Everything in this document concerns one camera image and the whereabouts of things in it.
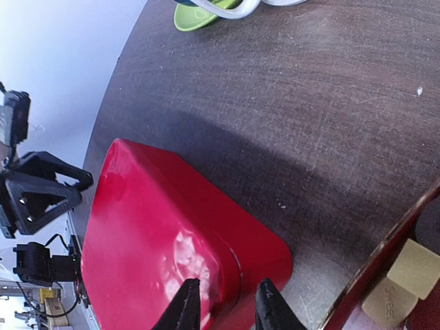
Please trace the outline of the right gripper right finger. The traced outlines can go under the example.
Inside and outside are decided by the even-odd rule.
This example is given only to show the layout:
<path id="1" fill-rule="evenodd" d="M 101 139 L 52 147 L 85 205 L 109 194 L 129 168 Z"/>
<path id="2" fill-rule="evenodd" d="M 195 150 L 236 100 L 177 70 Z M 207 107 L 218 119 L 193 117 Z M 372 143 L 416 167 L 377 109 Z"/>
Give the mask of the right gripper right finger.
<path id="1" fill-rule="evenodd" d="M 265 278 L 256 291 L 255 329 L 305 330 L 273 282 Z"/>

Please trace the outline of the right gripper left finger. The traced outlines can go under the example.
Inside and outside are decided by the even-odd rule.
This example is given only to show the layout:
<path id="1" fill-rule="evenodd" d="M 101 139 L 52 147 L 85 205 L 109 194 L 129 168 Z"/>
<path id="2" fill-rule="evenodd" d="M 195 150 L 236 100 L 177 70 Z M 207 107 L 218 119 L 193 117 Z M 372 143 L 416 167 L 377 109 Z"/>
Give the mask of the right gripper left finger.
<path id="1" fill-rule="evenodd" d="M 201 328 L 200 280 L 186 279 L 153 330 L 198 330 Z"/>

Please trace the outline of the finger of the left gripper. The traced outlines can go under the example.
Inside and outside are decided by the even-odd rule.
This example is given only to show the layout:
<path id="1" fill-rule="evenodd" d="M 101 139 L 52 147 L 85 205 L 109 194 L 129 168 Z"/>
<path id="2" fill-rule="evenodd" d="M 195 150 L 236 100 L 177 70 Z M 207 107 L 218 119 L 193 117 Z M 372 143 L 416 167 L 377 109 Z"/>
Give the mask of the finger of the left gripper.
<path id="1" fill-rule="evenodd" d="M 94 184 L 90 172 L 68 164 L 47 151 L 32 151 L 25 154 L 17 161 L 16 170 L 54 182 L 56 181 L 56 174 L 70 177 L 77 180 L 72 187 L 80 192 Z"/>
<path id="2" fill-rule="evenodd" d="M 72 186 L 38 177 L 16 177 L 14 181 L 6 179 L 6 186 L 11 193 L 17 189 L 21 195 L 14 211 L 16 232 L 22 235 L 36 234 L 82 201 L 81 193 Z"/>

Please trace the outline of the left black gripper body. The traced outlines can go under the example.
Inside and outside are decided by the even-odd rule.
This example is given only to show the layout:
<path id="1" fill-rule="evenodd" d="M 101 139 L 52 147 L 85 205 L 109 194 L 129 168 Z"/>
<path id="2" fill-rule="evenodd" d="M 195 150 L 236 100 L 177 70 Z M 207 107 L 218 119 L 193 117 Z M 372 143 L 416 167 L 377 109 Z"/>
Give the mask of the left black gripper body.
<path id="1" fill-rule="evenodd" d="M 18 173 L 18 171 L 1 171 L 1 232 L 4 237 L 15 237 L 18 229 L 14 206 L 20 203 L 21 195 L 17 189 L 10 192 L 6 186 L 6 179 L 14 181 Z"/>

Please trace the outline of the red chocolate box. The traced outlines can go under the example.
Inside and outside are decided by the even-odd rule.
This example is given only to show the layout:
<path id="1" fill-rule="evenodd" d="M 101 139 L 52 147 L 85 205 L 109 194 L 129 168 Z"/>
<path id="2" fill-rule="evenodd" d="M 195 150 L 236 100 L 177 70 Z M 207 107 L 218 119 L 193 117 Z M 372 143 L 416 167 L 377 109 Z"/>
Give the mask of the red chocolate box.
<path id="1" fill-rule="evenodd" d="M 188 278 L 200 280 L 203 329 L 249 329 L 254 292 L 292 274 L 287 244 L 182 158 L 132 142 L 131 237 L 149 300 L 145 325 L 160 319 Z"/>

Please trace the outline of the round red tray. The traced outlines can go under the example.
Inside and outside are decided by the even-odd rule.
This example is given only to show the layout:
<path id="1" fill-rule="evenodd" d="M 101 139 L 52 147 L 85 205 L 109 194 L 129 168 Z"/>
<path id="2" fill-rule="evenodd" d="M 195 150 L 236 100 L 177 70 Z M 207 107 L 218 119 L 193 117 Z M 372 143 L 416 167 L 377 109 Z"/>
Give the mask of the round red tray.
<path id="1" fill-rule="evenodd" d="M 319 329 L 342 329 L 355 307 L 383 276 L 426 298 L 438 279 L 439 257 L 415 242 L 415 224 L 430 202 L 439 197 L 439 180 L 418 198 L 373 250 L 335 300 Z"/>

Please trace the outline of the red box lid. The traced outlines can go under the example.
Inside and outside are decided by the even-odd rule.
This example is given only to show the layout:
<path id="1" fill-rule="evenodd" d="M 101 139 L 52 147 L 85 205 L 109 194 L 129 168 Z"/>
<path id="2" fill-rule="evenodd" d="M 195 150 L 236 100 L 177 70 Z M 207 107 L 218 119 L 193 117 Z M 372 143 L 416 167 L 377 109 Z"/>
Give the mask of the red box lid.
<path id="1" fill-rule="evenodd" d="M 238 266 L 221 237 L 139 144 L 105 157 L 82 249 L 82 277 L 102 329 L 151 329 L 183 282 L 200 282 L 201 328 L 237 299 Z"/>

